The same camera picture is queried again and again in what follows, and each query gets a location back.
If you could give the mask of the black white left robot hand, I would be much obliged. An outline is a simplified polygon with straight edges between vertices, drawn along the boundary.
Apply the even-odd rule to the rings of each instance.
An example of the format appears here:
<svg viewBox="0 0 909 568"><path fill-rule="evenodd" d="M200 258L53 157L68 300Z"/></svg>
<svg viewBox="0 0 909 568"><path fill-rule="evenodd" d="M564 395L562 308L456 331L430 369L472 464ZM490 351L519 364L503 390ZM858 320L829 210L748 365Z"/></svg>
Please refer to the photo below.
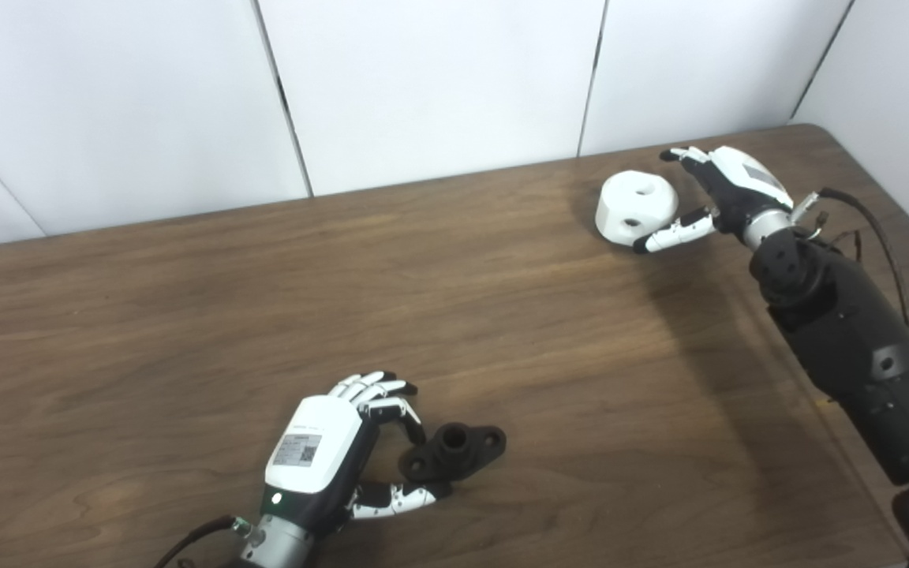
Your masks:
<svg viewBox="0 0 909 568"><path fill-rule="evenodd" d="M408 402L417 387L392 372L354 374L301 400L264 468L260 514L288 521L322 540L351 520L411 513L452 494L451 483L361 480L383 424L400 424L426 443Z"/></svg>

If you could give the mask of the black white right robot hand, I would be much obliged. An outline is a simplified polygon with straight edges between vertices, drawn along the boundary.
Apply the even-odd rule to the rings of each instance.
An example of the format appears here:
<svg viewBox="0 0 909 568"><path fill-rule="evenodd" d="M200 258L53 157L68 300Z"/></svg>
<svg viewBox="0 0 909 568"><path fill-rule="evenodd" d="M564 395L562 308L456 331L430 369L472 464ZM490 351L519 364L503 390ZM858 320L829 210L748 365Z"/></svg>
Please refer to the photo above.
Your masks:
<svg viewBox="0 0 909 568"><path fill-rule="evenodd" d="M710 206L679 216L670 226L640 237L635 254L650 254L700 240L710 234L731 234L757 249L777 231L790 229L794 201L765 166L746 152L721 145L713 151L668 148L665 162L677 162L712 201Z"/></svg>

